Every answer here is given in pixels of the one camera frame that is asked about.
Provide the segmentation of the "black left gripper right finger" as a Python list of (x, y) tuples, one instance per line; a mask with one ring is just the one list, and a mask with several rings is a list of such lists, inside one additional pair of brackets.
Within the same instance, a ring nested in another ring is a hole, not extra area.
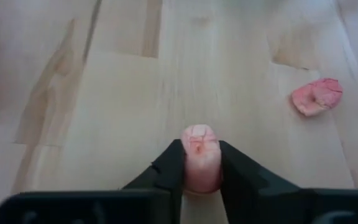
[(220, 141), (229, 223), (358, 223), (358, 190), (301, 188)]

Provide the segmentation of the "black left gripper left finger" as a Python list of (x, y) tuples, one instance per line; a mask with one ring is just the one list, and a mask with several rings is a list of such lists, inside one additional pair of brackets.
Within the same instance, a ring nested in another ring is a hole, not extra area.
[(175, 139), (119, 190), (15, 194), (0, 203), (0, 224), (179, 223), (184, 157)]

